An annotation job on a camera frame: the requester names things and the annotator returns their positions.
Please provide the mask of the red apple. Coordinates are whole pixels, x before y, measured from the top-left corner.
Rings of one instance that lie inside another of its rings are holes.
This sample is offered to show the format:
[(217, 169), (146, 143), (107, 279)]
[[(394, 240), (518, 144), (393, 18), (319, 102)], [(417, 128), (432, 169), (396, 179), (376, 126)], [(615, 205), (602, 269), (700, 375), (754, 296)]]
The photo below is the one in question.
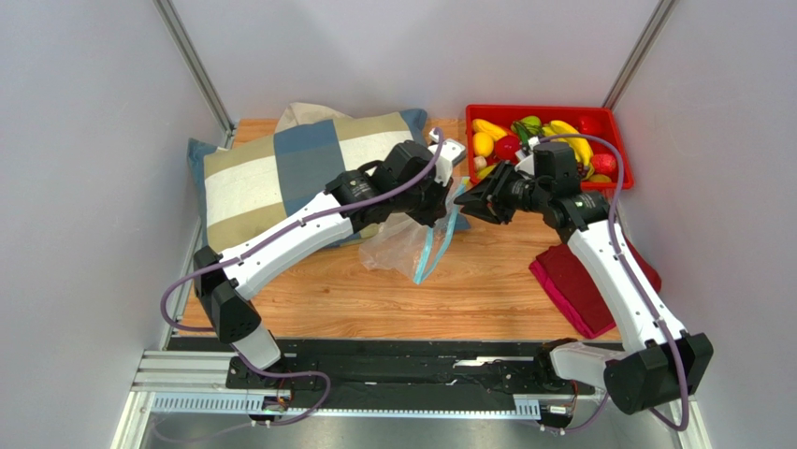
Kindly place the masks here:
[(507, 135), (495, 141), (493, 153), (499, 160), (515, 164), (517, 162), (517, 153), (521, 149), (520, 139), (513, 135)]

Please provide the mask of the clear zip top bag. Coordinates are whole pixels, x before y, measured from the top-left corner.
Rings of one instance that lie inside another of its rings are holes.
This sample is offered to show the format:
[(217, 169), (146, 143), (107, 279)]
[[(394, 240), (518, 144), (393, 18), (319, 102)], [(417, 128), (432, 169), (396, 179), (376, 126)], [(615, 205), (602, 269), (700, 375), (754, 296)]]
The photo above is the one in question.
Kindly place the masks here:
[(395, 270), (415, 284), (424, 282), (441, 262), (454, 234), (471, 228), (456, 196), (470, 186), (467, 177), (455, 177), (445, 200), (446, 213), (433, 226), (418, 224), (405, 214), (393, 214), (376, 234), (360, 245), (362, 265), (368, 270)]

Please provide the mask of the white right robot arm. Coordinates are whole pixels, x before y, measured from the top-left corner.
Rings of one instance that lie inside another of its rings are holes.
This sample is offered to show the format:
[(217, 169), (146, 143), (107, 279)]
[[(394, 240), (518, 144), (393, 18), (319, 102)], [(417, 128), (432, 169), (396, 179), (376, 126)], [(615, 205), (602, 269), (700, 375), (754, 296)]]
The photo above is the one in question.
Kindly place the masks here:
[(547, 343), (538, 355), (543, 384), (590, 384), (626, 414), (696, 393), (714, 354), (711, 341), (689, 333), (660, 300), (630, 253), (609, 202), (582, 190), (567, 143), (540, 143), (518, 164), (498, 164), (455, 202), (462, 213), (496, 225), (510, 223), (518, 211), (540, 213), (586, 269), (612, 314), (622, 349), (572, 339)]

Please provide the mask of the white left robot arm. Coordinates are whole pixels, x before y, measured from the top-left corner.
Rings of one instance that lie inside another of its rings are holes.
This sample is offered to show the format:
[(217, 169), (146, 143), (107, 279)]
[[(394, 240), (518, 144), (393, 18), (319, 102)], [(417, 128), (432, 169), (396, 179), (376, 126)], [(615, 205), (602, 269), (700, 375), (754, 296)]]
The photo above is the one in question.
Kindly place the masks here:
[(218, 340), (257, 369), (278, 363), (282, 351), (252, 298), (309, 255), (393, 214), (435, 225), (447, 213), (453, 169), (465, 151), (453, 139), (431, 147), (400, 142), (385, 159), (342, 172), (298, 212), (258, 236), (219, 253), (210, 247), (197, 251), (195, 294)]

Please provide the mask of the white garlic bulb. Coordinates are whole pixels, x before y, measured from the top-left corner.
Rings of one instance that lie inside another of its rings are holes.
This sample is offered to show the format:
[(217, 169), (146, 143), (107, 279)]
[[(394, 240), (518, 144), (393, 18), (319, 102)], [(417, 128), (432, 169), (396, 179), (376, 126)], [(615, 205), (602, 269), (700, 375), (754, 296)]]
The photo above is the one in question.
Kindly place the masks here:
[(475, 156), (473, 158), (473, 168), (475, 172), (487, 167), (487, 160), (483, 156)]

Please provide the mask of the yellow banana bunch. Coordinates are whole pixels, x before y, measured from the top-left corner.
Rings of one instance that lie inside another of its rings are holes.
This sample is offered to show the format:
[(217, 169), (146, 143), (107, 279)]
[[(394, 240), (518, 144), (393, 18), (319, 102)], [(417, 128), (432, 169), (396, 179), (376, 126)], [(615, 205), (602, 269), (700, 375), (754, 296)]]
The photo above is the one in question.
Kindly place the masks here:
[[(578, 134), (579, 131), (569, 123), (561, 120), (553, 120), (543, 125), (543, 134), (546, 137), (554, 135)], [(594, 152), (585, 138), (561, 138), (560, 141), (568, 143), (574, 151), (574, 157), (579, 166), (579, 173), (583, 180), (587, 180), (594, 174), (594, 167), (591, 164)]]

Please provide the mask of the yellow lemon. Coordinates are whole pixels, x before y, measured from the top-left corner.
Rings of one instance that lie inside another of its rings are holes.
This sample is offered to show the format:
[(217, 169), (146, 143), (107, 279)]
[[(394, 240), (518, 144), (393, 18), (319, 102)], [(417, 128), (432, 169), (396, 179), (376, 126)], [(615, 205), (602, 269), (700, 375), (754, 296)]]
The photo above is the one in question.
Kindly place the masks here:
[(473, 152), (478, 157), (488, 158), (494, 151), (495, 140), (486, 132), (476, 132), (472, 137)]

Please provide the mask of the red strawberry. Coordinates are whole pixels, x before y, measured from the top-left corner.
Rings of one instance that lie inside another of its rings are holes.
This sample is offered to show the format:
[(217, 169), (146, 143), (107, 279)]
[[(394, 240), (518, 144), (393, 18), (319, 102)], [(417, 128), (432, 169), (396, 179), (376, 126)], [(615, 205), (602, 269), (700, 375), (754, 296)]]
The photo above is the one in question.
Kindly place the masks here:
[(611, 153), (596, 153), (591, 157), (590, 164), (596, 174), (611, 177), (618, 168), (616, 157)]

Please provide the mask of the red plastic fruit bin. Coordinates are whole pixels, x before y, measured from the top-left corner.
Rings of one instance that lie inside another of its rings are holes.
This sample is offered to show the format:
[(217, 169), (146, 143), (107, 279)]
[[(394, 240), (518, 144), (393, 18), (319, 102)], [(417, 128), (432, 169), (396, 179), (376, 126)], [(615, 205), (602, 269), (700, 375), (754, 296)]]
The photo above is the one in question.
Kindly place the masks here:
[(561, 106), (468, 105), (467, 164), (470, 185), (483, 180), (501, 162), (519, 163), (532, 138), (579, 133), (600, 138), (565, 138), (571, 144), (582, 188), (610, 198), (620, 185), (634, 185), (613, 113), (609, 109)]

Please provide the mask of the yellow starfruit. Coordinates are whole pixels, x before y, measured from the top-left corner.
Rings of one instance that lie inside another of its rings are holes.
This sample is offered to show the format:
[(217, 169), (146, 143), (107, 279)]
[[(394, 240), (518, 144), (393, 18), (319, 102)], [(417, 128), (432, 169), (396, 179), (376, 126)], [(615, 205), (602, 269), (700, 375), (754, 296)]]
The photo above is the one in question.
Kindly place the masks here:
[(475, 133), (483, 133), (489, 136), (493, 141), (498, 141), (510, 135), (510, 132), (505, 127), (484, 119), (473, 119), (471, 121), (471, 126)]

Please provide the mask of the dark red folded cloth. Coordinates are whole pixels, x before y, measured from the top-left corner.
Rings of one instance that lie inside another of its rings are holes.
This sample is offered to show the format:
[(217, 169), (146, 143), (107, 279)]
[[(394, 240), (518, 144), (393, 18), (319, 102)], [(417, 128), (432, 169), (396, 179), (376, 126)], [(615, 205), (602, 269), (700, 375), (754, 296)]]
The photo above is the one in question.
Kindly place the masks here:
[(586, 339), (616, 328), (616, 322), (597, 285), (566, 244), (550, 247), (529, 265), (553, 305)]

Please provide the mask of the checked blue beige pillow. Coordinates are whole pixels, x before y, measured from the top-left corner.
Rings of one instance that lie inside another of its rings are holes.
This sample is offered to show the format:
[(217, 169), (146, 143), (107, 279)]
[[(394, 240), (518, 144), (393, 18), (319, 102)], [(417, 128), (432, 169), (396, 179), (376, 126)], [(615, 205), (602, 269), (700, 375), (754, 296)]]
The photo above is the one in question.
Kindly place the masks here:
[(239, 147), (190, 139), (187, 164), (204, 244), (219, 253), (258, 236), (301, 210), (342, 172), (385, 159), (405, 140), (425, 142), (427, 120), (424, 109), (353, 118), (293, 103), (274, 134)]

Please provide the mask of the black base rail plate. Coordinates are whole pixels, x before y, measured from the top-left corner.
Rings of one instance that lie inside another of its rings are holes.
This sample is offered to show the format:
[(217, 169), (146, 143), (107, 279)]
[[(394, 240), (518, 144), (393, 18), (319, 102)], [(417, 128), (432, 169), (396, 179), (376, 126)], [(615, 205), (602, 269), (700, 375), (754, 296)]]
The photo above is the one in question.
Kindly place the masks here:
[(514, 396), (559, 401), (596, 395), (588, 384), (543, 385), (535, 357), (538, 341), (280, 339), (283, 360), (272, 371), (249, 372), (234, 357), (222, 385), (234, 391), (261, 387), (263, 402), (292, 411), (316, 402), (325, 411), (507, 412)]

